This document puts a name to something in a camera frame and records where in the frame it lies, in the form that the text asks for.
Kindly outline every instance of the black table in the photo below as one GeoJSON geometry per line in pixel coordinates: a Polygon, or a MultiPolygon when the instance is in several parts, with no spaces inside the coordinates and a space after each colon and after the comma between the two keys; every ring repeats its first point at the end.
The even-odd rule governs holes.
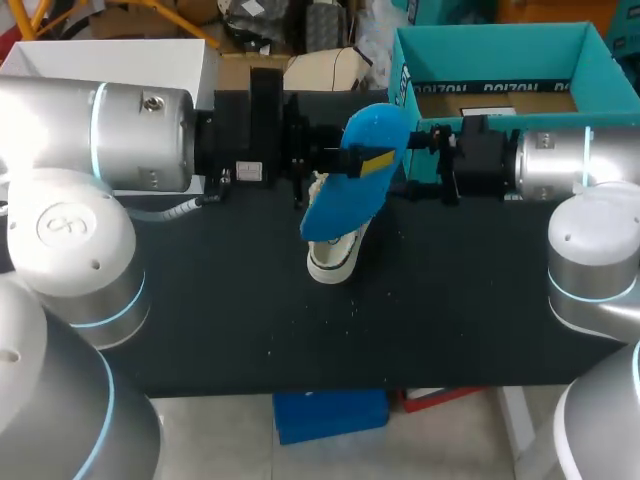
{"type": "MultiPolygon", "coordinates": [[[[107,358],[152,397],[569,383],[620,344],[573,332],[549,311],[554,206],[390,198],[353,277],[329,286],[307,272],[291,186],[236,188],[224,205],[136,224],[154,303],[107,358]]],[[[2,235],[0,271],[9,269],[2,235]]]]}

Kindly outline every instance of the red object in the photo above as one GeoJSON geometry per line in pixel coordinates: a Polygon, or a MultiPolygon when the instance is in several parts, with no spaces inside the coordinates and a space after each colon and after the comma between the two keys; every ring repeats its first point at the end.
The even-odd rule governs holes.
{"type": "Polygon", "coordinates": [[[402,402],[402,406],[405,411],[407,413],[413,413],[419,410],[424,410],[425,408],[435,407],[441,403],[450,402],[456,398],[464,397],[481,390],[484,390],[484,387],[456,388],[453,390],[444,390],[441,393],[433,393],[416,399],[408,399],[405,395],[405,391],[399,390],[398,398],[400,399],[400,402],[402,402]]]}
{"type": "Polygon", "coordinates": [[[20,30],[18,30],[17,26],[0,35],[0,61],[7,58],[13,44],[19,42],[21,39],[22,35],[20,35],[20,30]]]}

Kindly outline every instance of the white sneaker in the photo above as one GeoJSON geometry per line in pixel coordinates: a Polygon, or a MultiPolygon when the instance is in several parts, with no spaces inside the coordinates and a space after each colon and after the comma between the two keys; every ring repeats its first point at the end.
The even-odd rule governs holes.
{"type": "MultiPolygon", "coordinates": [[[[309,205],[313,203],[327,178],[326,174],[315,175],[316,181],[309,188],[309,205]]],[[[359,229],[329,242],[309,242],[307,268],[315,281],[336,284],[351,276],[369,223],[370,221],[359,229]]]]}

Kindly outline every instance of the floor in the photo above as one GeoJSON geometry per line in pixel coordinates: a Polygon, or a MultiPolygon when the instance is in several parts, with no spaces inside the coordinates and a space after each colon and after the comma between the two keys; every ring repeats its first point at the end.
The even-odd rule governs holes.
{"type": "MultiPolygon", "coordinates": [[[[534,425],[561,387],[526,389],[534,425]]],[[[406,414],[385,428],[280,446],[268,395],[161,399],[163,480],[511,480],[513,462],[495,393],[406,414]]],[[[560,472],[551,477],[559,480],[560,472]]]]}

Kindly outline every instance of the white box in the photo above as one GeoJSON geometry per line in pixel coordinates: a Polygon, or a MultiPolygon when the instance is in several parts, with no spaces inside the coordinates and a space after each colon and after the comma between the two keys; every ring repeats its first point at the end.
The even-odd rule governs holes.
{"type": "MultiPolygon", "coordinates": [[[[182,88],[196,108],[213,109],[218,57],[200,39],[19,42],[0,75],[182,88]]],[[[203,179],[194,178],[186,193],[202,193],[203,187],[203,179]]]]}

